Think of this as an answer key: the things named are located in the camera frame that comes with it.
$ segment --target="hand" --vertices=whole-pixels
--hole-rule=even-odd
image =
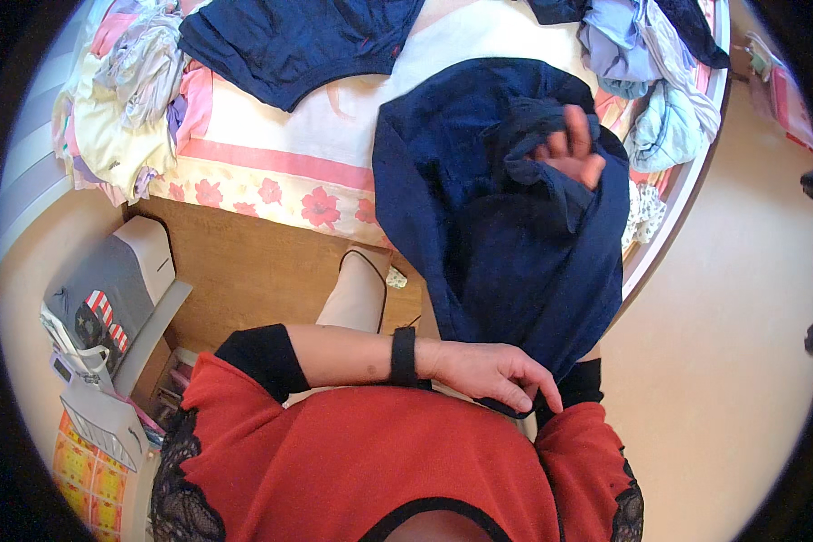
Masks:
[[[519,412],[530,411],[539,389],[552,412],[564,409],[554,376],[517,346],[418,339],[416,370],[465,396],[491,397]]]
[[[528,159],[541,161],[594,191],[599,175],[605,168],[605,158],[590,153],[590,127],[584,110],[576,105],[564,106],[567,132],[554,132],[545,145],[539,145]]]

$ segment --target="yellow garment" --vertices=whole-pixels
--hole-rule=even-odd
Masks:
[[[176,165],[175,147],[165,115],[138,129],[120,122],[123,105],[117,94],[93,84],[102,60],[87,54],[81,65],[73,115],[75,139],[85,164],[99,179],[114,185],[132,201],[135,180],[143,166],[170,172]]]

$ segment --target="navy blue garment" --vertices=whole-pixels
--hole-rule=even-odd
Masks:
[[[584,19],[590,0],[527,0],[539,24],[575,23]]]
[[[564,129],[564,103],[607,161],[595,192],[523,157]],[[427,281],[442,338],[517,345],[558,381],[621,306],[629,164],[593,106],[542,61],[482,58],[383,104],[376,126],[376,216]]]
[[[350,75],[390,75],[425,0],[217,0],[187,16],[178,47],[291,113]]]
[[[714,41],[699,0],[656,0],[656,4],[696,60],[715,70],[731,66],[726,51]]]

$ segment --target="wooden floor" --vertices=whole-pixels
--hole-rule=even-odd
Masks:
[[[178,279],[193,290],[166,336],[170,346],[216,350],[235,330],[271,323],[313,323],[337,281],[348,239],[236,212],[153,197],[129,208],[169,233]],[[383,333],[421,312],[422,279],[400,254],[409,280],[388,289]]]

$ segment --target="bed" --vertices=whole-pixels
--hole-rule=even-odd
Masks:
[[[699,1],[727,50],[726,0]],[[621,140],[626,136],[646,99],[626,101],[598,89],[596,75],[581,62],[578,28],[579,23],[541,26],[524,2],[427,0],[390,77],[334,81],[310,93],[292,114],[215,78],[206,134],[182,149],[175,169],[152,179],[150,193],[391,247],[374,213],[371,151],[378,107],[458,61],[484,56],[546,61],[585,81],[601,123]],[[719,108],[726,71],[700,65],[695,76],[699,90]],[[683,220],[707,153],[706,147],[692,162],[663,172],[630,173],[636,183],[659,189],[667,211],[650,243],[624,249],[625,300]]]

